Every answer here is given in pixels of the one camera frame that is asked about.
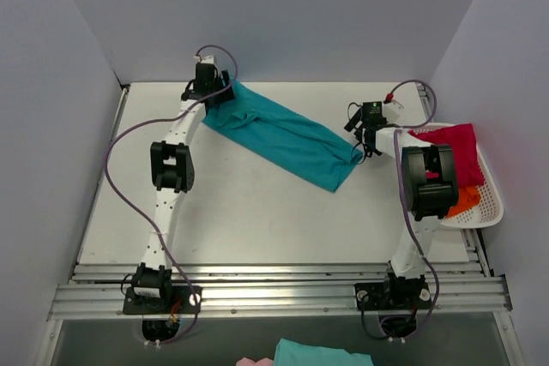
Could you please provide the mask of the teal t-shirt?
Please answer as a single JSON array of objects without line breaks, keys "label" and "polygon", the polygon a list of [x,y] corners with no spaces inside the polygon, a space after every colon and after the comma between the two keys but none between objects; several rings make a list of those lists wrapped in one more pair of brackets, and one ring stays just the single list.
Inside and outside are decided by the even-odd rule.
[{"label": "teal t-shirt", "polygon": [[334,193],[364,154],[320,123],[258,94],[242,83],[235,99],[211,109],[203,123],[311,183]]}]

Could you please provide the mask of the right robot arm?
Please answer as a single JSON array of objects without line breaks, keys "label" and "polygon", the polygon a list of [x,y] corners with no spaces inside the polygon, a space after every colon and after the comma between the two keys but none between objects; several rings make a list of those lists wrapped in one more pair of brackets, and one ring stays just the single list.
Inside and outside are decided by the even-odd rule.
[{"label": "right robot arm", "polygon": [[422,141],[390,123],[380,101],[358,105],[344,129],[354,134],[366,157],[384,154],[395,160],[405,226],[389,261],[391,280],[380,290],[383,302],[398,309],[412,297],[409,283],[425,278],[435,234],[458,201],[454,154],[448,145]]}]

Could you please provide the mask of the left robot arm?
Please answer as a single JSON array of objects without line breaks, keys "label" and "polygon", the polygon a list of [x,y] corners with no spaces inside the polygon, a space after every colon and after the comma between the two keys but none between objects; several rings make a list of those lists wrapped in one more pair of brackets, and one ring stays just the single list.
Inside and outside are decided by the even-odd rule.
[{"label": "left robot arm", "polygon": [[169,257],[178,211],[195,182],[190,144],[209,109],[234,98],[227,85],[230,75],[218,69],[216,58],[198,58],[195,78],[184,89],[178,118],[161,141],[150,147],[152,183],[156,189],[153,222],[142,262],[132,279],[131,291],[154,314],[172,306],[172,268]]}]

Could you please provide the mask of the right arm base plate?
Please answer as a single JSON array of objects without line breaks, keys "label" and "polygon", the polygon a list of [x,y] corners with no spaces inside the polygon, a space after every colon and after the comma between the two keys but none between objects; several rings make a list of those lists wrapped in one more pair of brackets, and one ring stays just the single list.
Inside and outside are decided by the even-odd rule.
[{"label": "right arm base plate", "polygon": [[364,311],[427,310],[432,305],[428,285],[420,279],[355,283],[357,309]]}]

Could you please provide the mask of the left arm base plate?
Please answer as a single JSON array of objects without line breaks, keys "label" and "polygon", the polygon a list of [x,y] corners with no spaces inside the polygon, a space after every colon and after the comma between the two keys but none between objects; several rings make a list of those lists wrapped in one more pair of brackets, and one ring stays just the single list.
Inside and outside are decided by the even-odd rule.
[{"label": "left arm base plate", "polygon": [[200,311],[202,287],[194,287],[195,294],[189,286],[175,285],[166,296],[160,295],[159,289],[129,287],[125,292],[124,315],[191,315]]}]

